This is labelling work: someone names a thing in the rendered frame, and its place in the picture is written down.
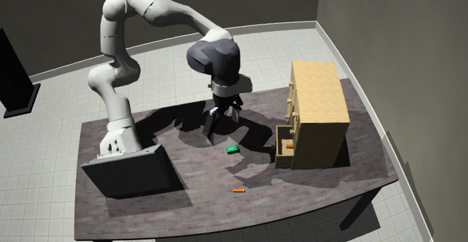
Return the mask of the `small wooden chest of drawers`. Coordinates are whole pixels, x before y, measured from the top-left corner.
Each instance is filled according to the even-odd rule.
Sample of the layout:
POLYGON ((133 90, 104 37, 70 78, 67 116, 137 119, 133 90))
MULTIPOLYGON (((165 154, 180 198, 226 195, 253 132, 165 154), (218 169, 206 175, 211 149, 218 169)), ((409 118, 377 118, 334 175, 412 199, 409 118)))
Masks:
POLYGON ((292 64, 301 123, 291 170, 332 168, 350 123, 335 63, 292 64))

